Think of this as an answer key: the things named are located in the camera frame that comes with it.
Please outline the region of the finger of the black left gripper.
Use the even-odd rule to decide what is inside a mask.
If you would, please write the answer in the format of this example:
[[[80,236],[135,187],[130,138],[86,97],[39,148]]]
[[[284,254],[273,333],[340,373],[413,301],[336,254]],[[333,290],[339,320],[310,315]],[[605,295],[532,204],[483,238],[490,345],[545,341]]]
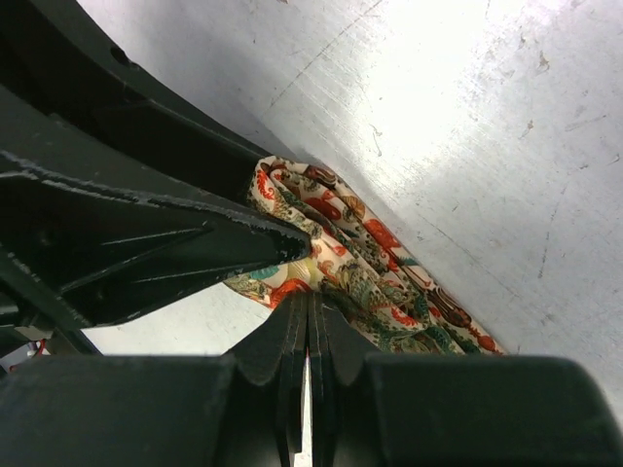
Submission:
[[[160,173],[1,91],[1,350],[124,324],[311,250],[306,233]]]
[[[132,61],[78,2],[2,2],[1,49],[37,109],[166,176],[245,202],[267,151]]]

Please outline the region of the paisley patterned necktie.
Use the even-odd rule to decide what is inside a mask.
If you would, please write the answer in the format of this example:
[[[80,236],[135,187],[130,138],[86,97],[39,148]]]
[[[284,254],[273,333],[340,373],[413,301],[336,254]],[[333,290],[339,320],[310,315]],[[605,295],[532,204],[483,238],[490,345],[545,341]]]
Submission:
[[[301,260],[226,280],[270,309],[295,292],[321,292],[347,322],[392,353],[501,355],[502,346],[423,268],[334,172],[277,156],[260,160],[250,204],[308,234]]]

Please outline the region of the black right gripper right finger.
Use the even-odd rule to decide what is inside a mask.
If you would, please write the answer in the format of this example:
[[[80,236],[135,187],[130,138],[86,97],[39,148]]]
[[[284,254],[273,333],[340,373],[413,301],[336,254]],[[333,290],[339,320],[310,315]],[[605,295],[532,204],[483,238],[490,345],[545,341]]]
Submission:
[[[308,305],[316,466],[618,466],[622,434],[578,364],[385,353]]]

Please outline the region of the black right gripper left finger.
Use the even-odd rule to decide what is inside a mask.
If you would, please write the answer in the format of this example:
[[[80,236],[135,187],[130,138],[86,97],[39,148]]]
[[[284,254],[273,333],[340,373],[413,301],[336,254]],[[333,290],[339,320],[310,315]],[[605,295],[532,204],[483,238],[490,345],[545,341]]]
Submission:
[[[220,356],[54,356],[1,382],[5,466],[289,466],[310,298]]]

